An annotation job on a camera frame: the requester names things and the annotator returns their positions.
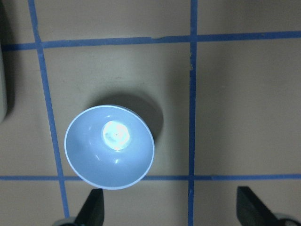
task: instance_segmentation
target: white object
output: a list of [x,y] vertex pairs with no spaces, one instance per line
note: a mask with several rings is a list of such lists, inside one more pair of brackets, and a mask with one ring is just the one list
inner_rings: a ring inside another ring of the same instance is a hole
[[146,175],[155,145],[136,113],[122,106],[101,105],[75,117],[66,131],[64,147],[80,178],[95,187],[116,190]]
[[5,89],[5,77],[4,77],[2,51],[0,49],[0,122],[3,121],[6,115],[6,111],[7,111],[7,100],[6,100],[6,89]]

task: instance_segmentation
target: grid square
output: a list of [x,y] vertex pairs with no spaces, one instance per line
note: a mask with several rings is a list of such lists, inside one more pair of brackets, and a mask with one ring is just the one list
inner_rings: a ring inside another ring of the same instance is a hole
[[0,24],[2,44],[34,42],[27,1],[0,1]]
[[301,40],[198,44],[195,173],[300,173]]
[[[122,189],[104,190],[104,224],[135,226],[187,224],[187,181],[141,181]],[[92,186],[66,182],[70,215],[76,216]]]
[[187,175],[189,57],[186,43],[46,49],[64,174],[74,175],[63,147],[69,123],[89,107],[111,104],[102,101],[105,97],[123,92],[151,99],[162,111],[149,174]]
[[300,181],[196,181],[194,225],[240,225],[236,216],[238,186],[249,186],[274,214],[286,214],[300,221],[301,197],[296,194]]
[[57,181],[0,181],[0,225],[52,225],[63,218]]
[[8,113],[0,125],[0,175],[56,175],[37,53],[3,54]]
[[188,35],[190,2],[181,0],[39,0],[43,41]]
[[301,30],[298,0],[199,0],[198,34]]

